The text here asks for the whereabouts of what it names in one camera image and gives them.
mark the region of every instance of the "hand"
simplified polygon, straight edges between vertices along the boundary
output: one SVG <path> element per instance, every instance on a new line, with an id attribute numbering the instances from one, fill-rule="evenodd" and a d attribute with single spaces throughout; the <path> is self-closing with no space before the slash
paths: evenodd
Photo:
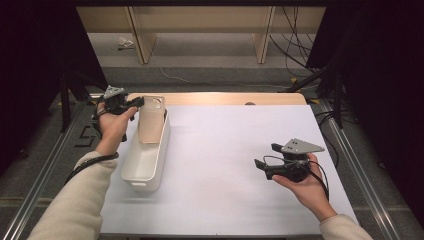
<path id="1" fill-rule="evenodd" d="M 310 161 L 318 163 L 318 159 L 314 154 L 308 153 L 307 156 Z M 322 178 L 317 164 L 311 164 L 311 171 Z M 292 182 L 288 178 L 279 175 L 272 176 L 272 179 L 280 185 L 290 189 L 299 202 L 311 210 L 320 222 L 337 215 L 336 211 L 334 211 L 328 202 L 321 184 L 312 175 L 309 175 L 305 180 L 299 183 Z"/>
<path id="2" fill-rule="evenodd" d="M 99 109 L 104 107 L 104 103 L 99 104 Z M 105 113 L 99 117 L 102 139 L 96 147 L 96 151 L 102 155 L 112 155 L 119 147 L 127 131 L 128 121 L 137 112 L 136 107 L 129 108 L 121 115 Z"/>

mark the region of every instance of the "wrist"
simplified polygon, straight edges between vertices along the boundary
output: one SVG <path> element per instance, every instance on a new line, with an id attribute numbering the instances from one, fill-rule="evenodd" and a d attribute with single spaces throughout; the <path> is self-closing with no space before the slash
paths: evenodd
<path id="1" fill-rule="evenodd" d="M 330 203 L 311 208 L 310 210 L 320 222 L 337 215 Z"/>
<path id="2" fill-rule="evenodd" d="M 121 139 L 104 137 L 96 147 L 96 152 L 103 156 L 115 154 L 118 150 Z"/>

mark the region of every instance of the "white box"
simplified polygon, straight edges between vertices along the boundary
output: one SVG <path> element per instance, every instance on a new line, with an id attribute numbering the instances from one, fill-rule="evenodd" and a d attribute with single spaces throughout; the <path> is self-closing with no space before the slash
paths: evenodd
<path id="1" fill-rule="evenodd" d="M 166 113 L 160 143 L 142 144 L 134 133 L 121 170 L 121 177 L 138 192 L 156 191 L 160 186 L 171 127 Z"/>

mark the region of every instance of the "left hand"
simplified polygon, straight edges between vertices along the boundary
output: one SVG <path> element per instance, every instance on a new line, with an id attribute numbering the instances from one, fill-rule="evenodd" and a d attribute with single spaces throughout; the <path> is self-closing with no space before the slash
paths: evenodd
<path id="1" fill-rule="evenodd" d="M 99 104 L 99 109 L 104 108 L 104 103 Z M 137 107 L 129 108 L 121 115 L 105 113 L 99 117 L 102 139 L 96 147 L 96 151 L 102 155 L 114 154 L 127 131 L 128 121 L 137 112 Z"/>

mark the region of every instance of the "right hand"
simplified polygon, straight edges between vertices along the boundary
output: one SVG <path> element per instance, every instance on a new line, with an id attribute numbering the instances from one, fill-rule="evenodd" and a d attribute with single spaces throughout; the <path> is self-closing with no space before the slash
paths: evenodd
<path id="1" fill-rule="evenodd" d="M 318 163 L 318 159 L 314 154 L 308 153 L 307 156 L 310 161 Z M 322 178 L 317 164 L 311 164 L 311 171 Z M 305 180 L 298 183 L 292 182 L 280 175 L 274 175 L 272 179 L 278 184 L 290 189 L 299 202 L 311 210 L 320 222 L 337 215 L 328 202 L 324 189 L 314 176 L 309 175 Z"/>

